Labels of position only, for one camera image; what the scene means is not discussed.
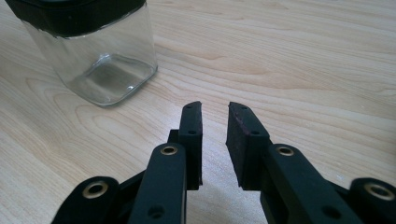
jar base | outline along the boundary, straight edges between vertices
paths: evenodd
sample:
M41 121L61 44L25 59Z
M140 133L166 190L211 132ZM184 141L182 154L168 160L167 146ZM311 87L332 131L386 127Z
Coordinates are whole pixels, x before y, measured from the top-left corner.
M86 73L65 85L93 104L114 105L135 92L156 70L157 67L135 59L117 54L105 55Z

screw hole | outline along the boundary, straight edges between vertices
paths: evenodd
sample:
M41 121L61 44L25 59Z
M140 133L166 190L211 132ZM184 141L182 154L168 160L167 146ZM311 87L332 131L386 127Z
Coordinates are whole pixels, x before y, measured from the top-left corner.
M341 213L332 206L323 206L322 212L330 218L339 219L341 217Z
M161 153L166 156L174 155L177 153L176 147L165 147L161 149Z
M82 191L82 196L87 199L94 199L102 196L103 194L106 193L108 189L108 184L103 181L99 180L96 182L92 182L89 184L83 191Z
M148 216L151 217L152 219L159 219L163 216L164 213L165 210L160 205L151 206L150 209L148 210Z
M292 156L294 155L294 151L288 147L279 147L277 149L277 152L279 152L280 155L282 156Z
M392 201L395 199L395 195L392 191L388 190L385 187L377 185L375 183L367 183L364 185L364 188L369 192L371 195L385 200L385 201Z

glass jar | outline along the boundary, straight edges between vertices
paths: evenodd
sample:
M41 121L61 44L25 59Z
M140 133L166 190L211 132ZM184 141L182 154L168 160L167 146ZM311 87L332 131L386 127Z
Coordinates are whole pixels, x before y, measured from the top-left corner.
M64 85L99 106L157 70L145 0L7 0Z

metal ring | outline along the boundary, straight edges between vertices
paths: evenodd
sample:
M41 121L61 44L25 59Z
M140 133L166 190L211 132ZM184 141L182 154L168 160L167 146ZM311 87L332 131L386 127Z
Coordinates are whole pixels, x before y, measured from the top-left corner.
M378 185L375 183L367 183L364 185L364 188L371 195L373 195L379 199L382 199L385 201L392 201L395 199L395 195L393 194L393 192L381 185Z
M108 184L103 181L95 181L89 184L83 191L82 191L82 196L87 199L94 199L102 196L103 194L106 193L108 189Z
M161 149L161 153L165 156L175 155L177 153L177 147L164 147Z
M294 155L294 151L288 147L278 147L276 151L282 156L292 156Z

wooden table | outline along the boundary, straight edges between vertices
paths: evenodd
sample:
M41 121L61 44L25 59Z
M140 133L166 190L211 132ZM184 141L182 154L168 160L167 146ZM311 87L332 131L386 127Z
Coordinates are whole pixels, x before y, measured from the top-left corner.
M100 108L61 83L0 2L0 223L49 223L81 181L146 169L181 107L198 100L204 185L188 194L188 223L266 222L224 144L230 101L332 182L396 185L394 1L148 0L148 9L159 71L124 104Z

